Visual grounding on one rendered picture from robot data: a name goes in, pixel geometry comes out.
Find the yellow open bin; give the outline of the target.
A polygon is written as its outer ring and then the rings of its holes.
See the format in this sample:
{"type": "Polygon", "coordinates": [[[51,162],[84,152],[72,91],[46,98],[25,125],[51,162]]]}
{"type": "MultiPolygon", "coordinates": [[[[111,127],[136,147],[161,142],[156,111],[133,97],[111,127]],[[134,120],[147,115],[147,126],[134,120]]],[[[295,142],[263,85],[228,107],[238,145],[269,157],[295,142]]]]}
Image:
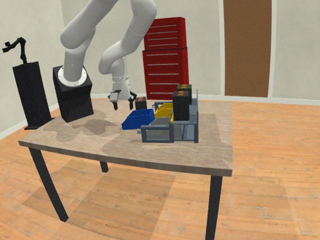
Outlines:
{"type": "Polygon", "coordinates": [[[155,119],[157,117],[170,117],[173,109],[173,103],[164,103],[156,109],[154,114],[155,119]]]}

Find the blue bin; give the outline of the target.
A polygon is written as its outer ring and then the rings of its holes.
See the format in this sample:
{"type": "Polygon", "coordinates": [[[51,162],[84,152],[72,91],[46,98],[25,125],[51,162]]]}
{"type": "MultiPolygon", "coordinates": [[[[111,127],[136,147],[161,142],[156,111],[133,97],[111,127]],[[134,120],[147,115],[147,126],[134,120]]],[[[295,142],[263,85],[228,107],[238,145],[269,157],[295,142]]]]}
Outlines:
{"type": "Polygon", "coordinates": [[[153,108],[133,110],[121,125],[123,130],[141,129],[141,126],[149,126],[154,120],[153,108]]]}

